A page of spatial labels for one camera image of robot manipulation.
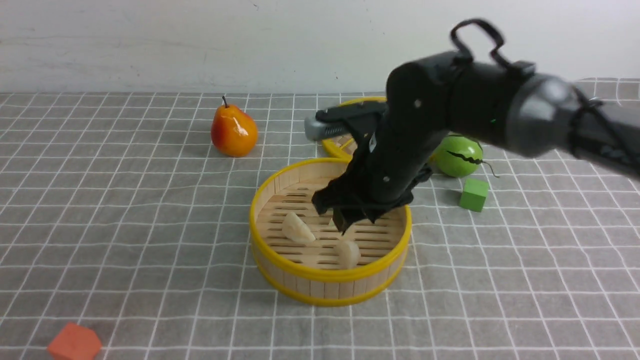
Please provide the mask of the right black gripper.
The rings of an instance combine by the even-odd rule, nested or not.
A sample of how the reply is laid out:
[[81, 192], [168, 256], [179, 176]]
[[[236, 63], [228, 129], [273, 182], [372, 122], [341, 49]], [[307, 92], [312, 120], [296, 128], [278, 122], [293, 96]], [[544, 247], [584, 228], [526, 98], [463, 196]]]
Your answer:
[[319, 215], [332, 210], [341, 235], [362, 219], [375, 223], [391, 210], [409, 205], [413, 190], [433, 174], [432, 167], [416, 160], [351, 161], [345, 173], [316, 191], [311, 203]]

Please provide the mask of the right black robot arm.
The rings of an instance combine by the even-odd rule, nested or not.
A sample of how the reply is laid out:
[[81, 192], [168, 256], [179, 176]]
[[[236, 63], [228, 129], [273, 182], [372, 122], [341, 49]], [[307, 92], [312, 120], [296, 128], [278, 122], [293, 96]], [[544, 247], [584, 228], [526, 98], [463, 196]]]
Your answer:
[[534, 63], [510, 62], [502, 34], [481, 18], [450, 32], [455, 51], [404, 63], [386, 81], [386, 100], [321, 109], [305, 134], [322, 141], [349, 133], [357, 144], [345, 172], [311, 197], [333, 212], [342, 233], [363, 219], [413, 201], [432, 171], [428, 158], [454, 132], [535, 158], [551, 150], [639, 178], [639, 120], [625, 109], [588, 99]]

